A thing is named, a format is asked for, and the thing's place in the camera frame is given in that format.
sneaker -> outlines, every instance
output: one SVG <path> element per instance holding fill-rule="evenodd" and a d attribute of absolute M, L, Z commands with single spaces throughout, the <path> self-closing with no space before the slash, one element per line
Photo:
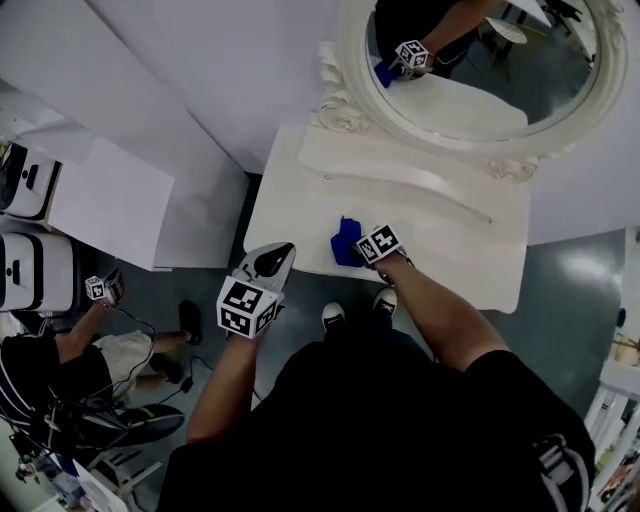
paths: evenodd
<path fill-rule="evenodd" d="M 398 307 L 398 296 L 392 288 L 383 288 L 378 292 L 376 298 L 373 299 L 374 313 L 387 313 L 393 315 Z"/>
<path fill-rule="evenodd" d="M 322 325 L 325 332 L 343 326 L 347 319 L 344 315 L 344 309 L 337 302 L 329 302 L 322 310 Z"/>
<path fill-rule="evenodd" d="M 193 302 L 184 300 L 178 308 L 180 330 L 191 334 L 189 345 L 199 345 L 202 341 L 202 327 L 200 324 L 200 310 Z"/>

ornate mirror frame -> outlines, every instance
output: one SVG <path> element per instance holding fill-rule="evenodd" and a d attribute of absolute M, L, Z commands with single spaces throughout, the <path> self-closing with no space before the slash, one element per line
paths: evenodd
<path fill-rule="evenodd" d="M 497 179 L 527 181 L 544 159 L 570 151 L 575 141 L 604 118 L 624 83 L 627 43 L 618 19 L 622 9 L 613 0 L 585 2 L 591 10 L 598 40 L 592 78 L 575 100 L 579 105 L 557 121 L 556 116 L 549 122 L 543 121 L 539 131 L 514 134 L 503 140 L 468 141 L 428 131 L 405 119 L 384 99 L 369 70 L 366 31 L 376 0 L 343 0 L 336 62 L 328 63 L 322 51 L 320 55 L 325 71 L 323 79 L 330 82 L 324 105 L 331 105 L 327 98 L 334 98 L 345 104 L 348 115 L 356 120 L 338 131 L 362 132 L 367 126 L 378 125 L 407 144 L 473 163 Z M 331 123 L 322 124 L 336 129 Z"/>

gray floor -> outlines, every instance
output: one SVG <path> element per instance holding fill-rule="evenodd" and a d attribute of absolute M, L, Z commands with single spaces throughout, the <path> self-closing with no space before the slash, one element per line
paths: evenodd
<path fill-rule="evenodd" d="M 235 262 L 242 257 L 241 241 L 255 193 L 256 186 L 253 186 L 232 257 Z M 527 254 L 518 310 L 513 315 L 487 313 L 514 352 L 581 415 L 593 398 L 611 341 L 620 301 L 623 260 L 623 232 L 533 247 Z M 224 333 L 216 326 L 215 301 L 227 271 L 194 269 L 149 273 L 126 264 L 121 267 L 127 284 L 122 307 L 152 323 L 158 331 L 178 328 L 177 307 L 181 300 L 190 299 L 199 305 L 203 313 L 204 341 L 197 348 L 186 347 L 176 358 L 187 364 L 191 356 L 197 354 L 214 365 L 224 343 Z M 285 361 L 305 344 L 322 338 L 320 313 L 327 302 L 338 300 L 350 312 L 368 307 L 378 288 L 370 282 L 294 271 L 286 289 L 287 307 L 260 350 L 258 392 L 268 394 Z M 398 311 L 395 324 L 418 339 L 404 310 Z M 105 332 L 135 328 L 138 327 L 130 320 L 114 313 Z M 208 375 L 209 370 L 196 362 L 193 389 L 167 403 L 188 416 Z M 153 403 L 175 390 L 176 386 L 167 385 L 154 393 L 140 393 L 132 403 Z M 183 441 L 184 429 L 144 449 L 166 462 L 171 451 Z M 155 508 L 163 475 L 164 470 L 159 471 L 140 490 L 139 498 L 145 509 Z"/>
<path fill-rule="evenodd" d="M 503 10 L 494 13 L 495 17 Z M 512 9 L 506 21 L 515 23 L 519 13 L 519 9 Z M 519 108 L 531 125 L 576 97 L 592 70 L 582 53 L 571 46 L 562 25 L 546 27 L 531 16 L 524 25 L 546 37 L 527 32 L 527 44 L 513 45 L 506 59 L 497 58 L 485 43 L 475 41 L 451 78 L 489 91 Z"/>

blue rag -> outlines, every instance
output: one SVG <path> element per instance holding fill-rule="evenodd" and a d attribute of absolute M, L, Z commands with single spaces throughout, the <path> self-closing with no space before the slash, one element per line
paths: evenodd
<path fill-rule="evenodd" d="M 340 231 L 331 238 L 333 257 L 338 265 L 344 267 L 363 267 L 362 255 L 353 248 L 354 244 L 362 238 L 362 228 L 357 220 L 340 219 Z"/>
<path fill-rule="evenodd" d="M 391 64 L 393 63 L 387 60 L 383 60 L 382 62 L 380 62 L 380 64 L 373 68 L 376 76 L 378 77 L 378 80 L 380 80 L 382 87 L 384 87 L 385 89 L 388 89 L 391 85 L 391 82 L 393 82 L 400 76 L 400 66 L 396 65 L 392 69 L 389 69 Z"/>

white table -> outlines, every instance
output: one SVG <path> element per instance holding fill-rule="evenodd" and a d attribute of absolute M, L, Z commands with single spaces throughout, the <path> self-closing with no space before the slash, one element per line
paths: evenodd
<path fill-rule="evenodd" d="M 337 233 L 343 215 L 356 219 L 367 231 L 389 223 L 420 270 L 478 309 L 515 309 L 529 220 L 526 186 L 498 182 L 477 170 L 469 172 L 464 165 L 417 150 L 412 153 L 404 146 L 394 148 L 395 143 L 321 128 L 308 129 L 301 154 L 306 130 L 302 125 L 285 125 L 276 137 L 245 236 L 246 251 L 289 241 L 298 251 L 297 270 L 379 280 L 375 272 L 337 265 L 330 238 Z M 341 146 L 340 141 L 347 143 Z M 315 169 L 301 165 L 301 156 Z M 411 158 L 439 173 L 453 190 L 468 194 L 473 206 L 489 213 L 495 222 L 480 222 L 456 204 L 415 187 L 339 176 L 345 168 L 356 166 L 379 166 L 378 175 L 384 168 L 402 174 L 415 169 L 397 162 Z M 326 169 L 334 171 L 332 179 L 325 179 Z"/>

